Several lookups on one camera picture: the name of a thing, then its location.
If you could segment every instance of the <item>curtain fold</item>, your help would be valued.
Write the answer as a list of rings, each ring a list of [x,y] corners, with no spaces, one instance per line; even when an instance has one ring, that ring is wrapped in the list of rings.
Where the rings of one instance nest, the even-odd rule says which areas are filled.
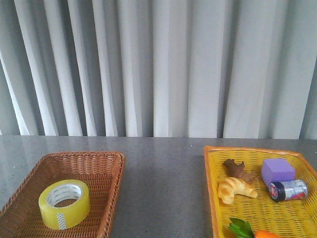
[[[317,2],[0,0],[0,134],[317,139]]]

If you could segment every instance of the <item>packing tape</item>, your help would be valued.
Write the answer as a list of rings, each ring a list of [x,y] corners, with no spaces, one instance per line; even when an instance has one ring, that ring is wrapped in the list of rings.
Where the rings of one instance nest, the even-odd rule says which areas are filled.
[[[66,199],[77,199],[65,207],[55,207]],[[40,195],[39,207],[44,224],[54,230],[65,230],[82,222],[90,211],[89,190],[84,182],[68,179],[47,187]]]

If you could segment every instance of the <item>purple cube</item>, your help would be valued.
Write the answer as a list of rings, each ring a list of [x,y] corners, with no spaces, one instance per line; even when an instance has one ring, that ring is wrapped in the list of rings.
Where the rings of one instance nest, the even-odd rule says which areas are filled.
[[[285,159],[265,159],[261,176],[266,186],[269,187],[271,182],[294,180],[295,170]]]

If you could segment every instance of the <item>granite table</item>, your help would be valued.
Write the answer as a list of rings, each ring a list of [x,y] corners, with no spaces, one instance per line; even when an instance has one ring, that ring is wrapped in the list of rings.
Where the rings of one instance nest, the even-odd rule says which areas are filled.
[[[126,158],[111,238],[211,238],[204,146],[301,153],[317,169],[317,140],[0,136],[0,207],[44,155],[120,151]]]

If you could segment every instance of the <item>yellow basket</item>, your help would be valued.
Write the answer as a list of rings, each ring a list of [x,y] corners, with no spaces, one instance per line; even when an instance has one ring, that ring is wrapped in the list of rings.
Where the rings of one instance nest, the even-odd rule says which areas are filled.
[[[295,169],[296,179],[308,186],[309,196],[303,200],[275,202],[261,179],[261,166],[266,158],[284,158]],[[245,171],[254,171],[253,185],[257,198],[235,195],[232,205],[218,198],[218,181],[227,177],[223,162],[234,159],[245,162]],[[229,217],[251,223],[253,231],[266,230],[283,238],[317,238],[317,172],[297,152],[241,147],[205,147],[205,164],[211,206],[214,238],[235,238],[228,229]]]

